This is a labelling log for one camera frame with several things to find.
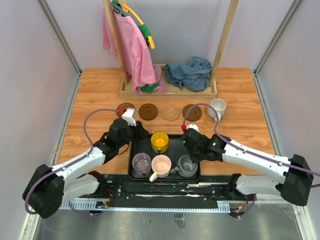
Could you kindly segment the white cup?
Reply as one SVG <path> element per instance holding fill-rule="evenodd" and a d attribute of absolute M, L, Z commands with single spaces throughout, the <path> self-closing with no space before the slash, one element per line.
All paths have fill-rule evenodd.
<path fill-rule="evenodd" d="M 226 102 L 220 98 L 215 98 L 211 101 L 210 107 L 207 107 L 207 114 L 216 121 L 217 115 L 212 108 L 215 109 L 218 120 L 220 121 L 226 113 L 227 105 Z"/>

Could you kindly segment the grey mug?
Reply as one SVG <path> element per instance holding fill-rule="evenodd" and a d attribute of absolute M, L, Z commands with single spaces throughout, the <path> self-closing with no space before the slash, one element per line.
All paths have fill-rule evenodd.
<path fill-rule="evenodd" d="M 171 174 L 178 173 L 183 178 L 192 177 L 198 170 L 198 164 L 192 162 L 191 157 L 186 154 L 179 158 L 176 166 L 171 169 Z"/>

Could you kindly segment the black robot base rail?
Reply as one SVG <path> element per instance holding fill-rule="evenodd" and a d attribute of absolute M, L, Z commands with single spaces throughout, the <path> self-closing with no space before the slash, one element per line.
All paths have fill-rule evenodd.
<path fill-rule="evenodd" d="M 151 183 L 133 180 L 126 174 L 106 175 L 104 189 L 97 195 L 85 194 L 61 205 L 94 214 L 104 211 L 134 212 L 244 212 L 253 194 L 235 193 L 230 175 L 201 175 L 195 182 L 160 180 Z"/>

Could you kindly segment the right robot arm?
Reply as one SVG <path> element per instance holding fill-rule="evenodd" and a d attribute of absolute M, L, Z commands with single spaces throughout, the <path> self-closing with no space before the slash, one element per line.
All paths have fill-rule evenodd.
<path fill-rule="evenodd" d="M 195 163 L 203 160 L 227 162 L 260 173 L 233 174 L 232 181 L 226 188 L 230 199 L 238 200 L 243 195 L 253 194 L 275 195 L 293 205 L 307 205 L 315 174 L 303 156 L 272 155 L 218 133 L 208 138 L 193 128 L 185 130 L 180 139 Z"/>

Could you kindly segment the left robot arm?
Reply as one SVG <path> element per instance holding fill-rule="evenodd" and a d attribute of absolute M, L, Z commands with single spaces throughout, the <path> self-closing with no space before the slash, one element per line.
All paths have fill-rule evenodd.
<path fill-rule="evenodd" d="M 62 204 L 75 198 L 84 195 L 103 197 L 107 193 L 107 179 L 94 168 L 116 157 L 123 146 L 141 143 L 148 135 L 140 121 L 130 125 L 118 118 L 84 153 L 58 165 L 40 165 L 22 194 L 25 210 L 46 219 Z"/>

